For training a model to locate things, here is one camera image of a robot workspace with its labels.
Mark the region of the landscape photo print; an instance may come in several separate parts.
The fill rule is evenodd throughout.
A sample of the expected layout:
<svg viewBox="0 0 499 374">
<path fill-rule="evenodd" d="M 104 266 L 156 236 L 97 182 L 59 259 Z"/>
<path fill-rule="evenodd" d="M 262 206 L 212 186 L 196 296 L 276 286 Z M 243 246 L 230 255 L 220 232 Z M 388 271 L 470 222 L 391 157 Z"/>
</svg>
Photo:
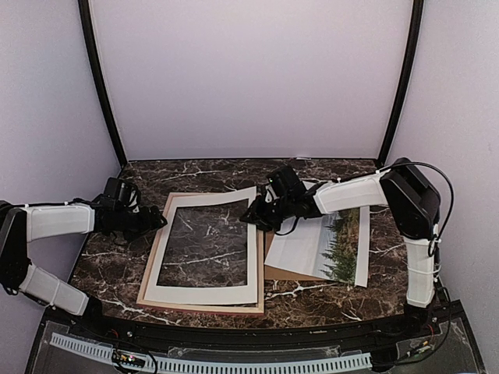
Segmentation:
<svg viewBox="0 0 499 374">
<path fill-rule="evenodd" d="M 362 206 L 319 218 L 289 218 L 274 235 L 264 265 L 365 288 L 368 284 L 370 208 Z"/>
</svg>

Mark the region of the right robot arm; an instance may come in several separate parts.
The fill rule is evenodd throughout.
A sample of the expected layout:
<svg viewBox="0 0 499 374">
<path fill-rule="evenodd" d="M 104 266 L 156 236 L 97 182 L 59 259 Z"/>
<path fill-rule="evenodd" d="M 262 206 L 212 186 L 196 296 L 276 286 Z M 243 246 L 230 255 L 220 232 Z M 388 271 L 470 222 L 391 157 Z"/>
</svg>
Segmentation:
<svg viewBox="0 0 499 374">
<path fill-rule="evenodd" d="M 436 293 L 441 236 L 449 219 L 441 216 L 441 194 L 422 173 L 440 169 L 406 157 L 364 175 L 337 178 L 311 186 L 289 165 L 267 176 L 240 220 L 275 234 L 282 223 L 323 217 L 340 210 L 387 206 L 408 255 L 406 302 L 415 307 L 398 321 L 398 332 L 414 338 L 428 324 L 427 308 Z"/>
</svg>

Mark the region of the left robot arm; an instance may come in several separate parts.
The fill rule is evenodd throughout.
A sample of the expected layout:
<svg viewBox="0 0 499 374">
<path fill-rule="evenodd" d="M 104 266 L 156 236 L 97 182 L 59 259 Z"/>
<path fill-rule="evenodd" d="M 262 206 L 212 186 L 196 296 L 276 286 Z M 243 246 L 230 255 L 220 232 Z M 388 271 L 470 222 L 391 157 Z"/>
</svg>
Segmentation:
<svg viewBox="0 0 499 374">
<path fill-rule="evenodd" d="M 75 198 L 61 203 L 1 202 L 1 287 L 8 295 L 22 293 L 48 307 L 80 317 L 80 328 L 94 340 L 110 333 L 101 316 L 100 300 L 36 266 L 28 245 L 36 240 L 102 233 L 121 234 L 133 242 L 167 224 L 157 206 L 142 206 L 141 192 L 132 182 L 109 178 L 93 200 Z"/>
</svg>

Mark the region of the brown cardboard backing board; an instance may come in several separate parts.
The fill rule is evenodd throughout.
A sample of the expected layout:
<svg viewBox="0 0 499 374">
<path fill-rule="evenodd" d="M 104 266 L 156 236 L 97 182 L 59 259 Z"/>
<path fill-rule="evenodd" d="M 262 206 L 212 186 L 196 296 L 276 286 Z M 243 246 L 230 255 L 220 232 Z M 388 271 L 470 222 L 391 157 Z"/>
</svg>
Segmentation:
<svg viewBox="0 0 499 374">
<path fill-rule="evenodd" d="M 267 259 L 273 238 L 273 233 L 264 233 L 264 259 Z M 264 265 L 264 279 L 267 281 L 321 281 L 321 278 L 318 277 L 283 270 L 269 265 Z"/>
</svg>

